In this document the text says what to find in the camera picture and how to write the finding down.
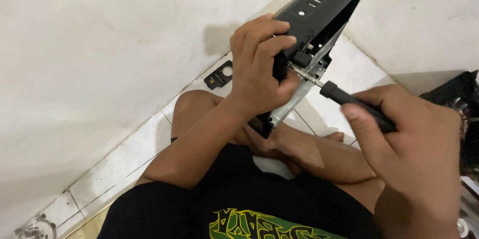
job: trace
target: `forearm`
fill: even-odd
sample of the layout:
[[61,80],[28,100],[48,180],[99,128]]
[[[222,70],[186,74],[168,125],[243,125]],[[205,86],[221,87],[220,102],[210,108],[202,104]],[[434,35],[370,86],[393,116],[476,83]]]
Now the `forearm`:
[[281,125],[278,150],[312,175],[335,184],[351,184],[375,177],[360,150],[327,138]]
[[143,177],[191,189],[203,178],[219,151],[248,121],[226,98],[148,165]]
[[[430,205],[411,202],[400,193],[386,186],[377,200],[374,217],[387,239],[408,238],[459,238],[457,221],[459,202],[448,205]],[[442,210],[453,205],[453,209]]]

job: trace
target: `white tile floor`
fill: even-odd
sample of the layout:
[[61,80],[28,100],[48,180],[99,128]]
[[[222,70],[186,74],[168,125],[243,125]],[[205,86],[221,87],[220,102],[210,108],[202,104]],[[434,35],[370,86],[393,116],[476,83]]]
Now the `white tile floor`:
[[[333,62],[321,80],[331,80],[349,93],[393,83],[386,73],[343,36],[339,38],[331,57]],[[232,60],[231,53],[220,59],[183,92],[194,89],[210,91],[203,78],[226,60]],[[225,97],[231,91],[231,84],[228,83],[223,88],[217,87],[212,92]],[[173,99],[45,208],[47,219],[57,225],[58,238],[62,238],[73,227],[91,218],[131,188],[153,157],[170,144],[171,121],[177,99],[178,97]],[[335,131],[345,132],[344,143],[354,143],[359,149],[352,130],[339,111],[339,105],[322,97],[317,87],[309,92],[284,122],[320,136]],[[292,177],[286,166],[279,161],[255,158],[255,163],[264,171],[275,172],[286,178]]]

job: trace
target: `foot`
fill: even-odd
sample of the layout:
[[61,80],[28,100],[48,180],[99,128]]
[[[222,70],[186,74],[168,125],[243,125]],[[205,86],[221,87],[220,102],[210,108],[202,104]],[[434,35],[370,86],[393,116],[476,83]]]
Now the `foot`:
[[325,136],[324,138],[342,143],[344,142],[344,133],[335,132],[335,133],[329,134],[328,136]]

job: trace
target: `white wall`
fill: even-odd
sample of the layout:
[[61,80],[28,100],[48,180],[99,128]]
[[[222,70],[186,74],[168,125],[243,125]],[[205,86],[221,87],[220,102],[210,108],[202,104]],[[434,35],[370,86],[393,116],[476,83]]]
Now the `white wall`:
[[345,29],[417,94],[479,69],[478,32],[479,0],[362,0]]
[[289,0],[0,0],[0,238]]

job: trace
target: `person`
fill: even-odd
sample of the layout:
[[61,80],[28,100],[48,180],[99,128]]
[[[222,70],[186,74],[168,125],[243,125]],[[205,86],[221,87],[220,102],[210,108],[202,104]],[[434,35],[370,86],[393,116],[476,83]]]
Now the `person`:
[[[273,57],[295,44],[272,14],[230,38],[231,93],[184,93],[172,142],[136,186],[110,207],[105,238],[459,238],[460,116],[397,85],[356,96],[397,126],[382,134],[371,115],[342,105],[361,151],[343,134],[316,137],[285,124],[267,140],[247,126],[286,104],[299,84],[272,77]],[[284,161],[297,177],[262,172],[252,155]]]

